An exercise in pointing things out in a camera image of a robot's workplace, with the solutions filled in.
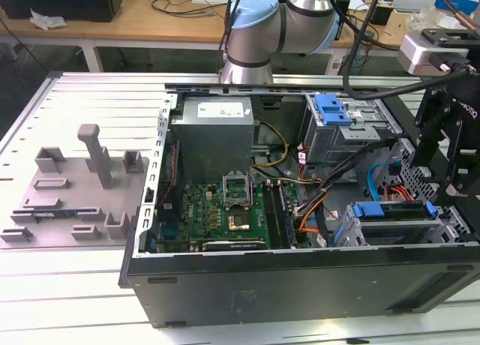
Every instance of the black equipment box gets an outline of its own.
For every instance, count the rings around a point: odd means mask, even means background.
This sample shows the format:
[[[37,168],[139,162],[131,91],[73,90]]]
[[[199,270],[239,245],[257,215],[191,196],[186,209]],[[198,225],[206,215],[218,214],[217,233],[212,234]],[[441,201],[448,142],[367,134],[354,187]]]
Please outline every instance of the black equipment box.
[[[112,21],[122,0],[0,0],[0,6],[11,19],[26,19],[30,9],[66,20]]]

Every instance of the green motherboard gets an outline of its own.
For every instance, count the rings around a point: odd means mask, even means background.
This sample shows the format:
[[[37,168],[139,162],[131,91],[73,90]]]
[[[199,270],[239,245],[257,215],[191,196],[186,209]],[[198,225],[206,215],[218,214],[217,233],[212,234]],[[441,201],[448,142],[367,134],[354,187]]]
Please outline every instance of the green motherboard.
[[[225,209],[222,184],[187,184],[183,190],[181,220],[176,239],[161,241],[162,251],[201,251],[205,242],[258,241],[270,248],[269,228],[261,184],[251,186],[249,206]],[[230,185],[229,198],[246,197],[245,185]],[[283,186],[290,211],[298,204],[295,187]]]

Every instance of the yellow wire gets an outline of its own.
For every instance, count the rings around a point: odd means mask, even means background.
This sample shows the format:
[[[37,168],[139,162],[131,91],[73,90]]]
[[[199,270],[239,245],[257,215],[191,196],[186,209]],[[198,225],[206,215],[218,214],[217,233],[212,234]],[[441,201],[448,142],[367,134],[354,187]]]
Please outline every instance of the yellow wire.
[[[272,130],[274,133],[276,133],[278,135],[278,137],[281,138],[282,142],[283,142],[283,147],[285,148],[283,150],[283,154],[282,154],[282,157],[276,161],[272,161],[270,163],[256,163],[255,165],[253,165],[252,167],[274,167],[275,165],[277,164],[280,164],[282,163],[286,158],[287,158],[287,155],[288,155],[288,144],[287,144],[287,141],[285,140],[285,138],[282,136],[282,134],[277,130],[275,129],[273,126],[271,126],[268,122],[266,121],[261,121],[260,124],[264,124],[265,126],[267,126],[268,128],[270,128],[270,130]]]

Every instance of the motherboard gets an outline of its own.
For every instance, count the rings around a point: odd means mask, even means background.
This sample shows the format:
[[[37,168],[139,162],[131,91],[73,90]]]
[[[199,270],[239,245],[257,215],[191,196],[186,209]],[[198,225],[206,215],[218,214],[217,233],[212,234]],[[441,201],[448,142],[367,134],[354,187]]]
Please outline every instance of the motherboard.
[[[298,204],[293,184],[186,184],[181,201],[181,220],[174,233],[160,233],[162,252],[222,251],[235,247],[276,248],[279,238],[293,245],[293,207]],[[281,191],[280,198],[270,193]],[[228,199],[247,196],[248,204],[228,206]]]

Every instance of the open computer tower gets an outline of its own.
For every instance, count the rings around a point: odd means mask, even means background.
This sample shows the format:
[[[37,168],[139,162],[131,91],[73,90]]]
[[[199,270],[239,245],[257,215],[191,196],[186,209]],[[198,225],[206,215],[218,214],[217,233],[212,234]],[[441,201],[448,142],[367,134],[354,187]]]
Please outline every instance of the open computer tower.
[[[124,265],[151,324],[421,313],[478,279],[478,200],[431,202],[417,135],[398,97],[166,85]]]

